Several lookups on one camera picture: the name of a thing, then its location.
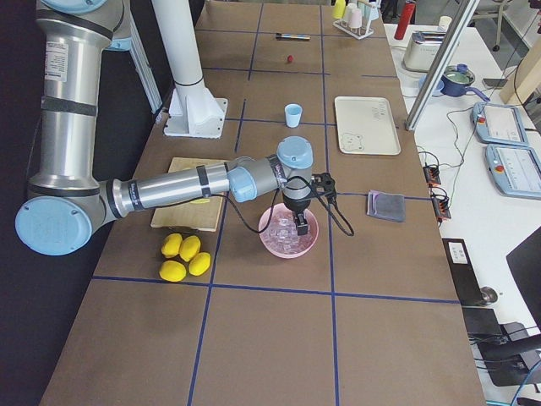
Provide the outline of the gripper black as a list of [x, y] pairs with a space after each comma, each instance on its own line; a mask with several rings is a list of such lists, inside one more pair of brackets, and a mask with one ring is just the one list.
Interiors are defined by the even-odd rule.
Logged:
[[293, 213], [296, 218], [298, 236], [304, 236], [309, 231], [309, 224], [304, 216], [304, 211], [309, 207], [310, 199], [293, 199], [286, 195], [282, 196], [284, 206]]

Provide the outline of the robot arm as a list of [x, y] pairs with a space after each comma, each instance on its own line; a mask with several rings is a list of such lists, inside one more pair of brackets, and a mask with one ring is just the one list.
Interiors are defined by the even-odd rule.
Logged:
[[147, 180], [98, 182], [92, 174], [102, 52], [130, 30], [126, 1], [40, 1], [46, 34], [41, 99], [41, 164], [15, 218], [19, 239], [43, 255], [67, 255], [101, 226], [130, 212], [231, 192], [237, 202], [281, 191], [299, 234], [312, 198], [313, 151], [290, 136], [275, 154], [165, 173]]

